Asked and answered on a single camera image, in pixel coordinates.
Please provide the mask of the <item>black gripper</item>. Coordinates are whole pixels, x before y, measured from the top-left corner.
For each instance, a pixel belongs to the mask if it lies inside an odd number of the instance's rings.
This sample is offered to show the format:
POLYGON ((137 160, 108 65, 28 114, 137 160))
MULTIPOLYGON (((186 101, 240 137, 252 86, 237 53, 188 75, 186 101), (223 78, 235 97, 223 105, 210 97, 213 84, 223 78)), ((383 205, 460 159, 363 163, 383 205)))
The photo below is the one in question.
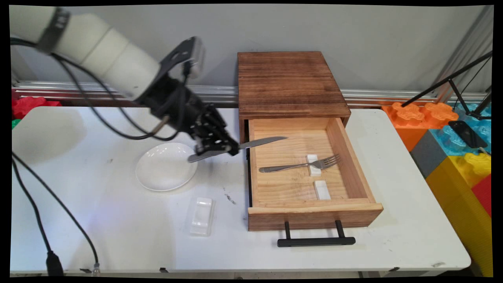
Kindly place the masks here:
POLYGON ((240 145, 226 130, 227 124, 213 104, 203 102, 184 83, 164 75, 136 98, 136 104, 147 107, 158 118, 168 117, 173 129, 170 138, 184 133, 196 141, 192 157, 238 154, 240 145))

